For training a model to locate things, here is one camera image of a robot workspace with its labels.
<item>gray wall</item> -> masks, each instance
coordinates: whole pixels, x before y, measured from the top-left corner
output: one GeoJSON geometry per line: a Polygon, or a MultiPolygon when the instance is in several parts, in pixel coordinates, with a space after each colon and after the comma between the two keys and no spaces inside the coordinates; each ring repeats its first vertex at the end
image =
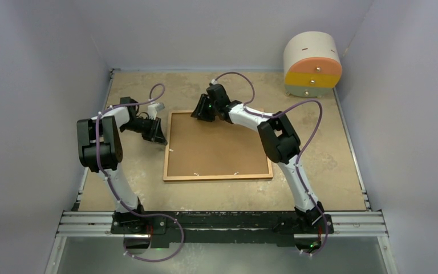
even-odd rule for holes
{"type": "Polygon", "coordinates": [[[338,87],[401,273],[438,273],[438,1],[375,0],[338,87]]]}
{"type": "Polygon", "coordinates": [[[43,273],[76,198],[76,121],[107,85],[83,26],[69,0],[0,1],[0,273],[43,273]]]}
{"type": "Polygon", "coordinates": [[[303,31],[330,33],[341,54],[372,0],[75,2],[111,67],[273,70],[303,31]]]}

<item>yellow drawer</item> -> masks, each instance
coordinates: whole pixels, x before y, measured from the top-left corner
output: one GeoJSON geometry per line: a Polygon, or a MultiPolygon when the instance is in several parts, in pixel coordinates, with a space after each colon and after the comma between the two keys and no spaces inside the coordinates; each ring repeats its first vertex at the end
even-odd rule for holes
{"type": "Polygon", "coordinates": [[[339,75],[323,75],[323,74],[309,74],[300,72],[288,72],[285,78],[285,84],[293,86],[308,86],[308,87],[334,87],[339,75]]]}

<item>beige tabletop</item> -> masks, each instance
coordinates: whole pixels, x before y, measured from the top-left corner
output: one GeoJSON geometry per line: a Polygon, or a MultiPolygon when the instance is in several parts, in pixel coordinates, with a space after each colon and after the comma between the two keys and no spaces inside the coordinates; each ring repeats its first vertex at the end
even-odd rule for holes
{"type": "MultiPolygon", "coordinates": [[[[167,87],[158,101],[165,109],[158,114],[166,132],[170,110],[194,109],[200,94],[217,72],[119,72],[115,74],[107,105],[118,104],[120,97],[130,96],[143,102],[156,83],[167,87]]],[[[284,110],[304,98],[285,96],[281,72],[246,72],[254,83],[256,99],[249,104],[265,112],[284,110]]],[[[248,83],[227,75],[219,80],[231,100],[245,102],[252,93],[248,83]]],[[[354,160],[343,129],[333,91],[319,98],[323,120],[302,156],[310,184],[329,211],[366,210],[354,160]]],[[[307,103],[288,113],[302,145],[310,136],[318,117],[318,106],[307,103]]],[[[164,183],[165,146],[142,140],[131,131],[120,133],[123,146],[122,166],[135,194],[149,211],[275,211],[293,210],[290,188],[281,170],[273,164],[273,179],[263,181],[224,181],[164,183]]],[[[80,211],[113,211],[113,200],[97,174],[88,173],[80,211]]]]}

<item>wooden table surface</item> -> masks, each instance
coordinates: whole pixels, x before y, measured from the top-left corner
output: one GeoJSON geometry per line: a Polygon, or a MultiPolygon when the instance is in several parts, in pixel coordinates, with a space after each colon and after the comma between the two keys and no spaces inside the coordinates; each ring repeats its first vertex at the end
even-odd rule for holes
{"type": "MultiPolygon", "coordinates": [[[[107,105],[118,104],[130,96],[143,102],[156,83],[167,87],[158,102],[165,109],[158,114],[166,132],[170,110],[194,109],[200,94],[217,72],[118,72],[115,74],[107,105]]],[[[281,72],[245,72],[254,83],[256,99],[252,108],[275,113],[304,98],[285,96],[281,72]]],[[[219,80],[231,100],[245,102],[252,92],[244,79],[227,75],[219,80]]],[[[328,211],[364,211],[355,163],[343,129],[333,90],[319,98],[323,120],[302,156],[306,174],[316,195],[328,211]]],[[[318,117],[318,106],[307,103],[290,111],[288,117],[302,145],[310,136],[318,117]]],[[[122,166],[135,194],[149,211],[274,211],[293,210],[293,197],[285,177],[273,164],[273,179],[244,182],[164,183],[165,146],[144,141],[131,131],[120,133],[123,146],[122,166]]],[[[80,211],[113,211],[114,203],[97,174],[88,173],[80,202],[80,211]]]]}

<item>wooden frame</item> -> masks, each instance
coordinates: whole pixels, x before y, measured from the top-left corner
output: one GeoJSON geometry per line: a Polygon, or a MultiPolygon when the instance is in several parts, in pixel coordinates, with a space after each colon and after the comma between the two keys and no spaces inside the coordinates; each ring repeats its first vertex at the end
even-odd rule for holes
{"type": "Polygon", "coordinates": [[[271,161],[267,156],[267,173],[265,174],[238,174],[238,175],[192,175],[192,176],[168,176],[169,153],[171,141],[171,128],[173,114],[192,113],[192,110],[175,110],[169,112],[167,120],[167,146],[165,147],[164,158],[164,181],[165,182],[183,182],[183,181],[206,181],[206,180],[268,180],[273,178],[273,168],[271,161]]]}

